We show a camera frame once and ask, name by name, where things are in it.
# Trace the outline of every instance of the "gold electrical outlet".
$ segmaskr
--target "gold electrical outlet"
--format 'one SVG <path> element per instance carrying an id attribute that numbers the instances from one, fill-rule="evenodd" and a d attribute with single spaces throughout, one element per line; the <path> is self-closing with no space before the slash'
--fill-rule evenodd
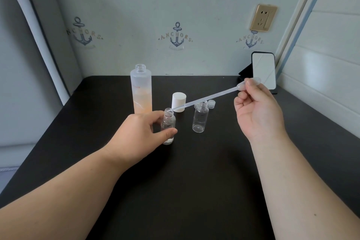
<path id="1" fill-rule="evenodd" d="M 259 4 L 252 19 L 250 30 L 267 32 L 277 11 L 277 6 Z"/>

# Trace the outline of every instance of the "black table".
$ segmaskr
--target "black table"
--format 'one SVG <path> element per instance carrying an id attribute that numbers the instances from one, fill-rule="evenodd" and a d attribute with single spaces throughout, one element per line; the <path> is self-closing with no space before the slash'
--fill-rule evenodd
<path id="1" fill-rule="evenodd" d="M 234 76 L 154 76 L 153 110 L 236 85 Z M 233 107 L 216 98 L 205 131 L 191 129 L 194 108 L 176 114 L 170 146 L 119 179 L 88 239 L 274 239 L 249 142 Z M 286 128 L 324 181 L 360 215 L 360 139 L 279 88 Z M 0 207 L 104 146 L 133 112 L 130 78 L 83 80 L 0 195 Z"/>

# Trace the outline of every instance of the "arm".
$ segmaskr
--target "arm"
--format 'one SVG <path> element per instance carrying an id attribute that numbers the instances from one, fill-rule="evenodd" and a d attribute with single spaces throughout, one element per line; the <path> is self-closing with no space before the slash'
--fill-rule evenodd
<path id="1" fill-rule="evenodd" d="M 282 111 L 264 85 L 246 81 L 235 98 L 276 239 L 360 239 L 360 219 L 322 181 L 289 139 Z"/>
<path id="2" fill-rule="evenodd" d="M 153 134 L 163 111 L 130 115 L 110 142 L 0 209 L 1 239 L 85 239 L 121 174 L 176 134 Z"/>

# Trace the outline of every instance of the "empty glass bottle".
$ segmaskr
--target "empty glass bottle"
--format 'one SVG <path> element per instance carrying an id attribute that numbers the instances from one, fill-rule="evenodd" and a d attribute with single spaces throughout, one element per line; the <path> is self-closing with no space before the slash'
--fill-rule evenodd
<path id="1" fill-rule="evenodd" d="M 207 107 L 207 101 L 200 102 L 195 109 L 193 130 L 197 133 L 204 132 L 207 115 L 209 114 L 209 108 Z"/>
<path id="2" fill-rule="evenodd" d="M 173 128 L 175 127 L 176 118 L 174 116 L 174 111 L 171 108 L 167 108 L 164 111 L 164 118 L 161 122 L 161 131 L 167 129 L 167 128 Z M 169 138 L 167 141 L 165 141 L 163 144 L 171 144 L 174 141 L 174 137 Z"/>

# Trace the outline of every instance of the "phone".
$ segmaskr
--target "phone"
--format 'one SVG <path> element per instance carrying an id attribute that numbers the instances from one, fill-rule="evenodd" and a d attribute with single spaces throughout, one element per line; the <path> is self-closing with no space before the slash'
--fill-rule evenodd
<path id="1" fill-rule="evenodd" d="M 267 89 L 275 89 L 275 55 L 271 52 L 254 51 L 251 54 L 251 64 L 253 77 L 259 77 Z"/>

